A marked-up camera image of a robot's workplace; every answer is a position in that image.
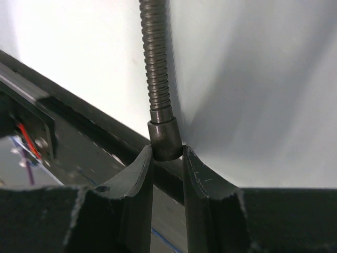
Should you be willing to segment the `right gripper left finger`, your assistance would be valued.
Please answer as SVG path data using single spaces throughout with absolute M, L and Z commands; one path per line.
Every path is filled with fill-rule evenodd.
M 1 188 L 1 252 L 149 252 L 152 148 L 95 188 Z

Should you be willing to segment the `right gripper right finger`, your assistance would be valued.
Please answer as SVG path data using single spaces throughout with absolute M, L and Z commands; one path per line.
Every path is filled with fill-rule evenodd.
M 336 190 L 240 188 L 183 149 L 189 252 L 336 252 Z

